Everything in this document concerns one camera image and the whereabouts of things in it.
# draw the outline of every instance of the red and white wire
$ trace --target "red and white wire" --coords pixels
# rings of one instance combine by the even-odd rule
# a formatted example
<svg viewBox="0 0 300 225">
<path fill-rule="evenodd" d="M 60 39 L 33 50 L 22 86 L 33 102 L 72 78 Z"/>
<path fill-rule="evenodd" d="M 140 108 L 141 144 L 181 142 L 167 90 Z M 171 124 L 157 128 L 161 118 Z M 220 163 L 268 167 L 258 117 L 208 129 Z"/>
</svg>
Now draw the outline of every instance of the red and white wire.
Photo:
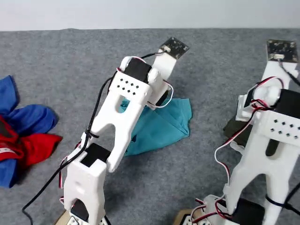
<svg viewBox="0 0 300 225">
<path fill-rule="evenodd" d="M 256 105 L 256 103 L 259 103 L 262 107 L 265 108 L 270 108 L 270 106 L 262 99 L 254 99 L 251 101 L 250 105 L 256 109 L 258 106 Z"/>
<path fill-rule="evenodd" d="M 62 161 L 61 161 L 61 163 L 60 163 L 60 166 L 67 160 L 67 158 L 68 158 L 68 156 L 65 156 L 65 157 L 62 159 Z M 62 171 L 60 171 L 59 174 L 58 174 L 58 187 L 59 187 L 60 189 L 63 189 L 63 188 L 64 188 L 63 185 L 62 185 Z"/>
<path fill-rule="evenodd" d="M 199 209 L 204 209 L 206 207 L 206 205 L 200 205 L 200 206 L 197 206 L 195 207 L 192 212 L 191 212 L 191 220 L 193 220 L 193 216 L 194 216 L 194 213 L 199 210 Z"/>
<path fill-rule="evenodd" d="M 204 201 L 200 200 L 199 198 L 195 198 L 195 201 L 202 204 L 202 205 L 204 205 Z"/>
<path fill-rule="evenodd" d="M 268 77 L 268 78 L 266 78 L 266 79 L 264 79 L 264 80 L 258 82 L 256 85 L 254 85 L 252 88 L 250 88 L 250 89 L 248 90 L 248 92 L 251 91 L 253 88 L 258 88 L 259 86 L 263 85 L 264 83 L 268 82 L 268 81 L 271 80 L 271 79 L 277 79 L 277 80 L 279 80 L 280 83 L 281 83 L 281 87 L 282 87 L 282 88 L 285 87 L 285 85 L 284 85 L 284 83 L 283 83 L 283 80 L 282 80 L 281 78 L 279 78 L 279 77 L 277 77 L 277 76 L 270 76 L 270 77 Z"/>
<path fill-rule="evenodd" d="M 151 102 L 147 102 L 149 105 L 151 105 L 151 106 L 153 106 L 153 107 L 155 107 L 155 108 L 165 108 L 170 102 L 171 102 L 171 100 L 172 100 L 172 98 L 173 98 L 173 94 L 174 94 L 174 88 L 173 88 L 173 86 L 168 82 L 168 81 L 166 81 L 166 80 L 163 80 L 166 84 L 168 84 L 168 86 L 171 88 L 171 90 L 172 90 L 172 93 L 171 93 L 171 96 L 170 96 L 170 99 L 169 99 L 169 101 L 167 101 L 167 103 L 166 104 L 164 104 L 164 105 L 155 105 L 155 104 L 152 104 Z"/>
<path fill-rule="evenodd" d="M 230 144 L 230 142 L 232 142 L 237 136 L 239 136 L 250 124 L 251 124 L 251 121 L 252 119 L 254 118 L 254 114 L 258 111 L 258 110 L 263 110 L 263 111 L 266 111 L 266 110 L 269 110 L 270 108 L 267 108 L 267 107 L 257 107 L 253 110 L 252 112 L 252 115 L 250 117 L 250 119 L 247 121 L 247 123 L 240 129 L 238 130 L 235 134 L 233 134 L 232 137 L 230 137 L 226 142 L 224 142 L 224 144 L 222 144 L 220 147 L 218 147 L 216 150 L 215 150 L 215 161 L 217 163 L 219 163 L 220 165 L 222 165 L 225 170 L 226 170 L 226 174 L 227 174 L 227 184 L 229 185 L 229 182 L 230 182 L 230 173 L 229 173 L 229 168 L 228 166 L 225 164 L 225 163 L 222 163 L 220 162 L 218 159 L 217 159 L 217 152 L 227 146 L 228 144 Z M 219 208 L 218 208 L 218 202 L 223 199 L 225 197 L 225 194 L 223 194 L 220 198 L 218 198 L 215 202 L 215 206 L 216 206 L 216 211 L 217 211 L 217 214 L 219 216 L 221 216 L 222 218 L 226 218 L 228 216 L 226 216 Z"/>
<path fill-rule="evenodd" d="M 64 196 L 60 197 L 60 203 L 63 204 L 63 205 L 65 204 L 65 202 L 64 202 Z"/>
<path fill-rule="evenodd" d="M 131 57 L 134 58 L 134 59 L 138 59 L 138 60 L 143 61 L 144 63 L 146 63 L 146 61 L 143 60 L 141 57 L 138 57 L 138 56 L 131 56 Z"/>
<path fill-rule="evenodd" d="M 204 219 L 207 219 L 208 217 L 214 216 L 214 215 L 216 215 L 216 214 L 217 214 L 216 212 L 208 213 L 208 214 L 206 214 L 206 215 L 204 215 L 204 216 L 202 216 L 202 217 L 199 217 L 199 218 L 197 218 L 197 219 L 192 220 L 192 224 L 196 224 L 196 223 L 198 223 L 199 221 L 204 220 Z"/>
</svg>

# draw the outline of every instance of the gray carpet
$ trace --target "gray carpet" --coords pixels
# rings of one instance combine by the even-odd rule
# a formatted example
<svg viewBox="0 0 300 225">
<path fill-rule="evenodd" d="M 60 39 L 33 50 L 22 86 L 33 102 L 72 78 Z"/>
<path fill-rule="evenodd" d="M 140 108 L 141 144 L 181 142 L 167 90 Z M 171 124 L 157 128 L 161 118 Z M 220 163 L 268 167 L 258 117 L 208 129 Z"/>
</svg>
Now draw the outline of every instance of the gray carpet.
<svg viewBox="0 0 300 225">
<path fill-rule="evenodd" d="M 178 61 L 170 82 L 176 98 L 190 98 L 191 135 L 171 146 L 122 160 L 105 181 L 105 209 L 112 225 L 169 225 L 181 209 L 196 206 L 195 197 L 221 195 L 224 169 L 214 149 L 224 140 L 222 128 L 234 115 L 237 97 L 261 79 L 267 39 L 295 40 L 300 30 L 61 30 L 0 32 L 0 78 L 13 75 L 21 97 L 18 107 L 44 104 L 60 117 L 51 131 L 64 137 L 46 161 L 33 166 L 12 189 L 0 188 L 0 224 L 26 225 L 22 206 L 31 199 L 80 139 L 98 90 L 124 56 L 157 50 L 175 36 L 191 49 Z M 112 141 L 109 133 L 102 143 Z M 231 169 L 239 153 L 225 148 L 219 158 Z M 290 184 L 300 181 L 300 164 Z M 63 212 L 57 178 L 28 208 L 37 225 L 52 225 Z M 263 203 L 264 176 L 242 196 Z M 300 193 L 292 203 L 300 209 Z M 283 210 L 279 225 L 300 223 Z"/>
</svg>

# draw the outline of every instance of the red cloth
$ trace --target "red cloth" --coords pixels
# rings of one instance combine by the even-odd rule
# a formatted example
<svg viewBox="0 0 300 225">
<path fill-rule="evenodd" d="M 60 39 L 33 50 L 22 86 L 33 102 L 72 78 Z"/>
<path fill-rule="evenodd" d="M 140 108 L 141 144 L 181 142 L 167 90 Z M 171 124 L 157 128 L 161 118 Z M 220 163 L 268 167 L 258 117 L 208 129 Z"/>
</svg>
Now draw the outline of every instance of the red cloth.
<svg viewBox="0 0 300 225">
<path fill-rule="evenodd" d="M 0 116 L 0 161 L 16 158 L 21 168 L 47 159 L 62 137 L 49 134 L 19 135 Z"/>
</svg>

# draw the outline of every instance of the black cable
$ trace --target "black cable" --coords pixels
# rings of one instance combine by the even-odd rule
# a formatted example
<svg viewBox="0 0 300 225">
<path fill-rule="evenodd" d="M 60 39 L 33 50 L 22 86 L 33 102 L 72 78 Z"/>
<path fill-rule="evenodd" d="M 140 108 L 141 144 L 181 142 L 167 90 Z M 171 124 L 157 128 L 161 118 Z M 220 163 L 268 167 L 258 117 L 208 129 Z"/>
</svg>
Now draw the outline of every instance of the black cable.
<svg viewBox="0 0 300 225">
<path fill-rule="evenodd" d="M 300 86 L 300 81 L 284 68 L 283 63 L 280 59 L 278 59 L 278 63 L 279 66 L 285 71 L 285 73 L 289 75 L 292 81 L 294 81 L 298 86 Z"/>
<path fill-rule="evenodd" d="M 33 225 L 33 220 L 32 220 L 32 217 L 30 216 L 29 213 L 27 213 L 25 211 L 25 209 L 30 206 L 42 193 L 43 191 L 45 191 L 45 189 L 47 188 L 47 186 L 51 183 L 51 181 L 55 178 L 55 176 L 63 169 L 65 168 L 68 164 L 70 164 L 71 162 L 73 162 L 78 156 L 80 156 L 83 151 L 85 150 L 87 144 L 88 144 L 88 139 L 91 137 L 90 135 L 90 130 L 91 130 L 91 127 L 92 127 L 92 124 L 93 124 L 93 121 L 94 121 L 94 118 L 96 116 L 96 112 L 97 112 L 97 109 L 98 109 L 98 106 L 99 106 L 99 103 L 100 103 L 100 99 L 101 99 L 101 95 L 102 95 L 102 92 L 103 92 L 103 89 L 104 87 L 106 86 L 106 84 L 112 79 L 113 77 L 110 77 L 108 78 L 104 84 L 102 85 L 100 91 L 99 91 L 99 94 L 98 94 L 98 98 L 97 98 L 97 101 L 96 101 L 96 104 L 95 104 L 95 108 L 94 108 L 94 111 L 93 111 L 93 114 L 90 118 L 90 122 L 89 122 L 89 125 L 88 125 L 88 128 L 86 130 L 86 137 L 85 137 L 85 140 L 84 140 L 84 144 L 83 144 L 83 147 L 80 149 L 80 151 L 74 155 L 70 160 L 66 161 L 64 164 L 62 164 L 54 173 L 53 175 L 50 177 L 50 179 L 44 184 L 44 186 L 39 190 L 39 192 L 26 204 L 24 205 L 24 207 L 22 208 L 22 213 L 25 214 L 25 216 L 28 217 L 28 219 L 30 220 L 30 224 Z"/>
<path fill-rule="evenodd" d="M 287 195 L 285 199 L 285 203 L 288 203 L 290 199 L 293 197 L 293 195 L 299 190 L 300 188 L 300 182 L 291 190 L 291 192 Z"/>
<path fill-rule="evenodd" d="M 106 220 L 108 225 L 112 225 L 111 222 L 109 221 L 109 219 L 107 218 L 107 216 L 104 216 L 104 219 Z"/>
<path fill-rule="evenodd" d="M 108 85 L 108 88 L 107 88 L 107 94 L 109 93 L 109 88 L 110 88 L 110 86 L 111 86 L 111 84 L 112 84 L 112 82 L 113 82 L 113 79 L 114 79 L 114 76 L 116 76 L 116 73 L 117 73 L 118 71 L 116 70 L 116 72 L 114 72 L 114 74 L 112 75 L 112 79 L 111 79 L 111 81 L 109 82 L 109 85 Z"/>
<path fill-rule="evenodd" d="M 142 56 L 141 59 L 148 58 L 148 57 L 150 57 L 150 56 L 152 56 L 152 55 L 160 55 L 160 54 L 165 53 L 165 52 L 167 52 L 167 51 L 164 50 L 164 51 L 162 51 L 162 52 L 150 53 L 150 54 L 147 54 L 147 55 Z"/>
<path fill-rule="evenodd" d="M 279 207 L 282 207 L 286 210 L 291 210 L 293 211 L 294 213 L 296 213 L 298 216 L 300 216 L 300 211 L 298 211 L 297 209 L 295 209 L 291 204 L 285 202 L 285 203 L 278 203 L 272 199 L 270 199 L 267 195 L 266 195 L 266 199 L 273 205 L 276 205 L 276 206 L 279 206 Z"/>
</svg>

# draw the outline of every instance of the circuit board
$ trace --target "circuit board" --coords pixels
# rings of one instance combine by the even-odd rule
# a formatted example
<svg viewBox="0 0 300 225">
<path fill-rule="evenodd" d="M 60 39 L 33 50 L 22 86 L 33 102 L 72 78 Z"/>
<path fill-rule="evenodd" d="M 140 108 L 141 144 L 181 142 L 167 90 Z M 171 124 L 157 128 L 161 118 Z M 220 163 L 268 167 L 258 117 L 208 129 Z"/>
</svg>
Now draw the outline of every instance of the circuit board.
<svg viewBox="0 0 300 225">
<path fill-rule="evenodd" d="M 160 46 L 160 49 L 166 51 L 173 58 L 179 59 L 189 50 L 189 47 L 178 39 L 171 37 Z"/>
<path fill-rule="evenodd" d="M 298 62 L 297 45 L 294 41 L 268 40 L 268 60 L 282 62 Z"/>
</svg>

